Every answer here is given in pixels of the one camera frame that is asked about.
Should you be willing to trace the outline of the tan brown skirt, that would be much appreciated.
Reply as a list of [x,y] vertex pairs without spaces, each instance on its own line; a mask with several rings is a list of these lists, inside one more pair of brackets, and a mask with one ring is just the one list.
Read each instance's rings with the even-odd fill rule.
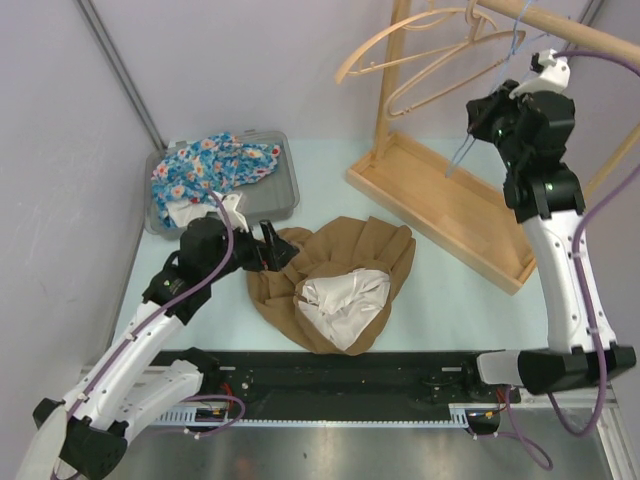
[[319,230],[280,236],[299,252],[279,272],[247,276],[264,320],[314,354],[357,356],[385,329],[416,252],[409,227],[375,217],[338,217]]

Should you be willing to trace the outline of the light blue wire hanger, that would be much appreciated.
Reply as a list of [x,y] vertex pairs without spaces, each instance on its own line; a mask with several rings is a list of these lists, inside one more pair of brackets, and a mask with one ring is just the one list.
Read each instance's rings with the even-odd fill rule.
[[[532,4],[534,4],[534,1],[532,1],[532,0],[526,1],[524,3],[524,7],[522,8],[520,13],[518,14],[516,19],[514,20],[513,27],[512,27],[511,44],[510,44],[509,49],[507,51],[507,55],[504,58],[504,62],[502,63],[502,66],[500,67],[499,73],[496,75],[496,77],[494,79],[494,83],[493,83],[491,89],[489,90],[489,97],[490,98],[492,98],[494,96],[494,93],[497,92],[499,87],[502,85],[502,80],[503,80],[503,78],[505,77],[505,75],[507,73],[507,70],[509,68],[509,63],[510,63],[511,59],[514,58],[516,55],[518,55],[525,47],[527,47],[530,44],[536,42],[537,40],[540,40],[542,38],[545,38],[545,37],[549,36],[549,33],[541,33],[541,34],[535,36],[533,39],[525,40],[524,44],[520,44],[519,46],[517,46],[517,37],[518,37],[517,33],[518,33],[519,24],[522,22],[524,14],[527,12],[527,10],[529,9],[529,7]],[[474,146],[474,144],[476,142],[476,138],[473,136],[473,133],[474,133],[475,130],[478,129],[479,121],[486,119],[486,117],[487,117],[486,110],[487,110],[487,108],[481,108],[479,117],[475,121],[473,121],[471,123],[471,125],[467,128],[467,135],[466,135],[464,141],[459,146],[459,148],[456,150],[456,152],[454,153],[454,155],[452,156],[452,158],[450,159],[450,161],[449,161],[449,163],[447,165],[447,168],[446,168],[446,171],[445,171],[445,177],[446,178],[450,178],[453,175],[455,170],[460,166],[460,164],[464,160],[465,156],[468,154],[469,150]]]

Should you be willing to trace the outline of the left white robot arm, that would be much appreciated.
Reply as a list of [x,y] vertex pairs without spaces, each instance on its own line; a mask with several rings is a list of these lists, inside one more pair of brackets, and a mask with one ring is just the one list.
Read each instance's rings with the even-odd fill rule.
[[218,360],[195,347],[179,353],[153,380],[140,379],[166,342],[209,301],[214,282],[237,270],[278,272],[298,254],[270,221],[260,227],[260,239],[216,217],[186,227],[119,339],[62,399],[45,398],[36,406],[38,431],[19,478],[53,479],[56,468],[66,465],[74,478],[103,479],[129,444],[176,404],[210,398],[235,402],[219,392]]

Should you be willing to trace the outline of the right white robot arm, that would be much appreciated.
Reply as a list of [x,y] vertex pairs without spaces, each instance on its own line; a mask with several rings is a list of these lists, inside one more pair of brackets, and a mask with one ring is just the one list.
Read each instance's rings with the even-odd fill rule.
[[621,345],[599,299],[576,174],[562,158],[575,125],[574,102],[549,89],[518,92],[507,80],[467,103],[468,131],[495,146],[506,167],[505,203],[534,253],[548,318],[548,346],[482,353],[461,376],[463,393],[484,401],[497,385],[533,395],[602,387],[636,364]]

